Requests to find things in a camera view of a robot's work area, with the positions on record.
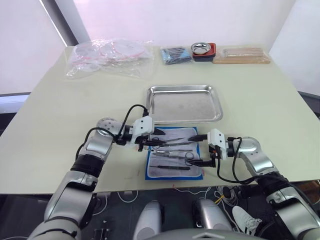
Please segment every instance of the white shoe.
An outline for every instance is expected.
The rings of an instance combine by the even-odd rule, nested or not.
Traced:
[[[233,218],[245,234],[254,236],[258,225],[262,222],[260,218],[253,218],[242,207],[234,206],[232,208]]]

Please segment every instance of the floor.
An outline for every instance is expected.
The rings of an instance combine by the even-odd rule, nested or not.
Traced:
[[[316,115],[319,114],[320,105],[308,102],[307,104],[313,109]],[[15,113],[0,114],[0,135],[10,123]],[[196,193],[204,188],[190,188]],[[215,187],[207,194],[207,198],[216,200],[214,197]],[[236,189],[244,193],[245,188]],[[192,228],[194,225],[192,218],[191,205],[198,198],[203,198],[204,193],[197,195],[188,192],[179,192],[174,189],[158,189],[149,191],[140,191],[133,203],[122,202],[116,192],[112,192],[108,197],[108,203],[105,211],[92,217],[89,225],[82,230],[82,239],[91,240],[94,238],[96,229],[109,229],[108,240],[130,240],[134,233],[135,225],[139,215],[145,205],[152,201],[158,200],[164,207],[163,231]],[[24,196],[24,195],[0,195],[0,240],[21,236],[27,237],[33,229],[43,221],[44,211],[50,195],[47,196]],[[104,195],[102,193],[102,203],[96,209],[99,212],[104,205]],[[264,222],[272,219],[273,210],[267,204],[262,194],[249,198],[239,199],[238,205],[244,208],[255,218],[261,218]],[[320,203],[315,205],[320,210]],[[231,216],[231,207],[226,207]],[[277,239],[271,232],[266,232],[268,239]]]

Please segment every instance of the metal tray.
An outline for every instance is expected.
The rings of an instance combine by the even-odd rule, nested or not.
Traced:
[[[213,123],[223,117],[218,95],[209,85],[152,86],[146,107],[155,124]]]

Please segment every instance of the table surface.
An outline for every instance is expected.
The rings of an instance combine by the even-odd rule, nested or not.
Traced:
[[[222,120],[196,126],[206,134],[217,128],[226,137],[251,136],[290,181],[320,178],[320,123],[291,81],[270,64],[194,62],[165,66],[156,53],[156,68],[148,80],[96,72],[66,79],[72,48],[67,47],[32,91],[0,137],[0,193],[55,192],[75,160],[88,129],[103,117],[122,121],[133,104],[145,104],[156,85],[210,85],[218,93]],[[128,124],[141,116],[136,109]],[[209,159],[206,142],[200,155]],[[218,186],[228,183],[215,168],[204,168],[203,180],[145,180],[146,152],[114,145],[99,177],[97,192]],[[232,159],[222,162],[221,175],[233,179]],[[242,160],[240,179],[250,177]]]

